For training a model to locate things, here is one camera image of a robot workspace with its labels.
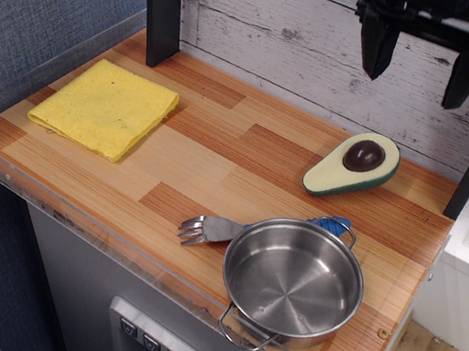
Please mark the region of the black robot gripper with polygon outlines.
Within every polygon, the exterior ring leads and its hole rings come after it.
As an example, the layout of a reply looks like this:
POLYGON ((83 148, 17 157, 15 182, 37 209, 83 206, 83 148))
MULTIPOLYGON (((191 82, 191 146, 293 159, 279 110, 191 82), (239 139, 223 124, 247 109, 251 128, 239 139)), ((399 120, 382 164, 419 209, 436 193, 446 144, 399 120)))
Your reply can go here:
POLYGON ((457 51, 441 106, 458 109, 469 96, 469 0, 358 0, 362 68, 371 80, 392 61, 400 31, 457 51))

